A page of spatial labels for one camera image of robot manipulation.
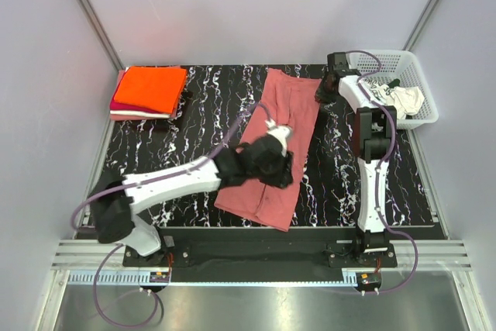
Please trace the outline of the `salmon pink t-shirt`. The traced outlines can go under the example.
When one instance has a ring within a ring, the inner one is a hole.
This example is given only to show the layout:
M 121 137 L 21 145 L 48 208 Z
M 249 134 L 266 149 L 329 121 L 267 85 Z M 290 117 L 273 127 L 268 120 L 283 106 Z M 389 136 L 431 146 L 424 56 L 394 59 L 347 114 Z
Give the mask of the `salmon pink t-shirt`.
M 289 229 L 319 113 L 318 86 L 316 79 L 268 70 L 261 105 L 240 145 L 215 159 L 222 178 L 215 207 L 275 229 Z

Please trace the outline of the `orange folded t-shirt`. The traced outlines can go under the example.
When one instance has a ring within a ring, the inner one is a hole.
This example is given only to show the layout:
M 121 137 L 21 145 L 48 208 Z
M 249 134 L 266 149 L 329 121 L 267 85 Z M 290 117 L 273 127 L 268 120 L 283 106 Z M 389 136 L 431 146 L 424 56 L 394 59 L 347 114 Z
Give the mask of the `orange folded t-shirt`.
M 132 66 L 118 83 L 113 101 L 160 114 L 172 114 L 187 78 L 188 71 L 181 67 Z

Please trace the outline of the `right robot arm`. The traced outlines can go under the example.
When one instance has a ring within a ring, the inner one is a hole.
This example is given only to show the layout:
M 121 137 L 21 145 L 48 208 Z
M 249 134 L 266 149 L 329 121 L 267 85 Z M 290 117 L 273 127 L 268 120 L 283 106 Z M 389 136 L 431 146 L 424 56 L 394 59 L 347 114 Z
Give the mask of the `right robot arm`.
M 354 112 L 352 148 L 360 171 L 360 210 L 350 251 L 361 266 L 376 266 L 388 253 L 386 176 L 396 141 L 396 109 L 375 98 L 365 85 L 369 74 L 351 67 L 347 52 L 327 55 L 327 68 L 315 94 L 321 104 L 344 99 Z

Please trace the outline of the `white printed t-shirt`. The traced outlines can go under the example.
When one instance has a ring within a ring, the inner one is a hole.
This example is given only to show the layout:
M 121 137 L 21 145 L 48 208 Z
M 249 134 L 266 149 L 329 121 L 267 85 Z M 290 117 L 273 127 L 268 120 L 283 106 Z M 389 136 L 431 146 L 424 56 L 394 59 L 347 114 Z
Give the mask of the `white printed t-shirt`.
M 367 78 L 365 85 L 372 92 L 375 101 L 383 106 L 394 106 L 397 119 L 406 119 L 419 113 L 425 96 L 419 87 L 403 88 L 399 79 L 387 83 L 378 78 Z

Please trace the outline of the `white plastic basket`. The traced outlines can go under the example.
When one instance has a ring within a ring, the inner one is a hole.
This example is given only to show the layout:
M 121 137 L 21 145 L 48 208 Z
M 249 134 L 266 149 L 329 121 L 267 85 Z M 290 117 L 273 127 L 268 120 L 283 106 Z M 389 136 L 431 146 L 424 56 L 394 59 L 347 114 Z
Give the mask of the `white plastic basket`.
M 420 88 L 425 101 L 419 113 L 406 119 L 397 119 L 398 129 L 415 129 L 438 120 L 439 113 L 432 92 L 421 65 L 413 53 L 404 50 L 349 51 L 347 57 L 350 66 L 364 76 L 360 83 L 367 89 L 374 101 L 372 92 L 365 85 L 367 78 L 378 78 L 383 83 L 397 78 L 403 88 Z

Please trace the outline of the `crimson folded t-shirt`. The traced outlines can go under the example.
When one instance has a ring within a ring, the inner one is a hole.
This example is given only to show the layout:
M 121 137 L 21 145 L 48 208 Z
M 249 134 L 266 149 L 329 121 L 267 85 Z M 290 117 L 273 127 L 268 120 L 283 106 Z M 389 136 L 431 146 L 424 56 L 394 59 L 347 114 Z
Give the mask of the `crimson folded t-shirt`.
M 113 93 L 112 99 L 110 101 L 109 109 L 111 111 L 129 110 L 129 111 L 142 111 L 142 112 L 148 112 L 148 113 L 157 113 L 157 111 L 153 111 L 153 110 L 148 109 L 148 108 L 144 108 L 144 107 L 140 107 L 140 106 L 136 106 L 136 105 L 130 105 L 130 104 L 126 104 L 126 103 L 120 103 L 120 102 L 117 102 L 115 100 L 115 96 L 117 94 L 117 91 L 118 91 L 118 88 L 120 85 L 120 81 L 122 80 L 125 73 L 126 73 L 126 71 L 124 71 L 124 70 L 121 70 L 118 72 L 116 88 L 115 88 L 115 91 Z

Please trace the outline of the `light pink folded t-shirt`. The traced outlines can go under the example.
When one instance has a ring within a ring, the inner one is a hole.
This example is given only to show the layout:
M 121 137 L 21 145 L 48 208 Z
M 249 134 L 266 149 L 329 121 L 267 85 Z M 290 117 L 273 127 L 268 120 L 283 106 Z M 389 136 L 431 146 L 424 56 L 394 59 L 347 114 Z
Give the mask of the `light pink folded t-shirt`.
M 157 112 L 157 113 L 148 113 L 142 111 L 111 111 L 109 109 L 111 116 L 122 116 L 129 118 L 130 120 L 139 120 L 139 119 L 171 119 L 176 116 L 177 111 L 174 110 L 171 114 Z

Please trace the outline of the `aluminium frame rail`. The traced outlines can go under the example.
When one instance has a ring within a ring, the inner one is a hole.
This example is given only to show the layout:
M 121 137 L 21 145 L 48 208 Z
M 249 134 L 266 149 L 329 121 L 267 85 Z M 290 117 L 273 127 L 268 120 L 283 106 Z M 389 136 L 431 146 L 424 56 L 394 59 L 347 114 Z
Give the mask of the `aluminium frame rail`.
M 281 241 L 261 240 L 233 242 L 193 241 L 176 242 L 172 247 L 172 268 L 189 268 L 201 264 L 323 264 L 332 269 L 347 271 L 372 271 L 373 265 L 358 264 L 345 254 L 350 251 L 350 241 L 322 243 L 316 240 Z M 417 240 L 417 270 L 468 271 L 470 260 L 461 241 Z M 116 244 L 101 245 L 94 240 L 63 240 L 59 243 L 52 270 L 93 270 Z M 406 271 L 413 268 L 415 251 L 406 240 L 393 240 L 387 254 L 381 256 L 379 266 L 383 271 Z M 112 270 L 162 270 L 168 261 L 139 259 L 129 248 L 119 248 L 108 259 L 104 268 Z

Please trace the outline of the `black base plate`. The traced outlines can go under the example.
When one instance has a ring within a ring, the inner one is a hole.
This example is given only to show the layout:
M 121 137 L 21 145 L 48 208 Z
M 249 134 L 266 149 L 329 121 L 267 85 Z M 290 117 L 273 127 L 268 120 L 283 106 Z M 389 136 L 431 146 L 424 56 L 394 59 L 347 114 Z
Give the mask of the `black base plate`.
M 393 269 L 393 247 L 382 253 L 358 254 L 354 228 L 296 227 L 284 233 L 270 228 L 165 228 L 173 240 L 165 254 L 140 258 L 126 248 L 123 264 L 130 268 L 170 268 L 172 281 L 214 285 L 226 283 L 330 282 L 342 270 Z

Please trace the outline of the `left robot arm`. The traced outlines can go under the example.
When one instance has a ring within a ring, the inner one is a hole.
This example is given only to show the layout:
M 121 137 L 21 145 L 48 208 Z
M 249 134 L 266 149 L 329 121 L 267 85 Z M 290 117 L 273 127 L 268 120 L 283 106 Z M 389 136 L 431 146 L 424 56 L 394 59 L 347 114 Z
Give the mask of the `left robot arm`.
M 171 199 L 238 187 L 248 180 L 286 188 L 292 181 L 291 128 L 276 126 L 252 143 L 223 147 L 210 156 L 148 174 L 127 174 L 115 181 L 101 179 L 91 194 L 91 217 L 97 241 L 134 249 L 149 265 L 167 258 L 158 230 L 139 214 Z

